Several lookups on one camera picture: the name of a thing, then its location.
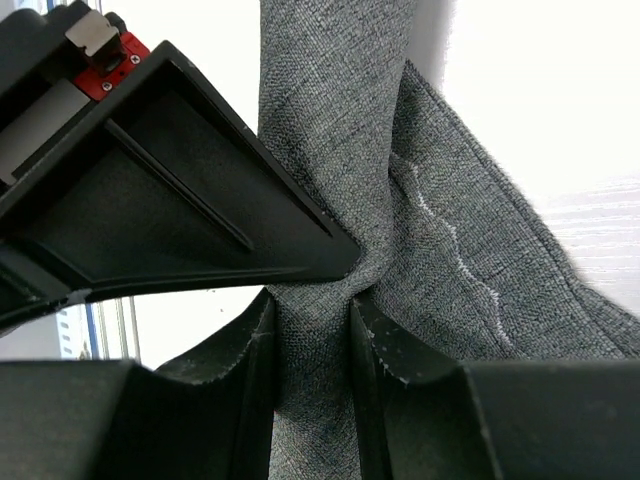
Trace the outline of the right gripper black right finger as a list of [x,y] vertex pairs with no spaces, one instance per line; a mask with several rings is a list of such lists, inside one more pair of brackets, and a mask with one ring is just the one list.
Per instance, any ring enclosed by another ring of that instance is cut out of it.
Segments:
[[639,364],[458,362],[350,306],[365,479],[635,479]]

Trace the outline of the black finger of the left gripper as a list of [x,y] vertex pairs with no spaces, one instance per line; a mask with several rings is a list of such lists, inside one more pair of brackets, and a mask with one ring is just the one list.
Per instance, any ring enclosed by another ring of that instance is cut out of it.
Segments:
[[1,324],[71,305],[340,280],[357,243],[161,43],[1,196]]

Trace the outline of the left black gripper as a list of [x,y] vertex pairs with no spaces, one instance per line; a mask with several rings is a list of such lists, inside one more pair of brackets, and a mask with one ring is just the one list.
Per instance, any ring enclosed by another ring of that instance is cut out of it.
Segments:
[[23,177],[47,142],[149,53],[98,1],[2,2],[2,189]]

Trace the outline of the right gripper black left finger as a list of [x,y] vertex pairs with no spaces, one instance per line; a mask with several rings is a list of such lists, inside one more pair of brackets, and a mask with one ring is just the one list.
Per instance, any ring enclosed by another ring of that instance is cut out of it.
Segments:
[[151,371],[132,361],[1,366],[5,479],[265,479],[273,298]]

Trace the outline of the grey cloth napkin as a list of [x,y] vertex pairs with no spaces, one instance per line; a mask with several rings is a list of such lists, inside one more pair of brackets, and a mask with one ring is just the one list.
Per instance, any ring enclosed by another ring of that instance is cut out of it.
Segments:
[[414,65],[415,1],[265,1],[259,136],[360,244],[331,284],[271,286],[281,393],[269,475],[360,475],[349,301],[449,357],[633,359],[639,321],[589,288]]

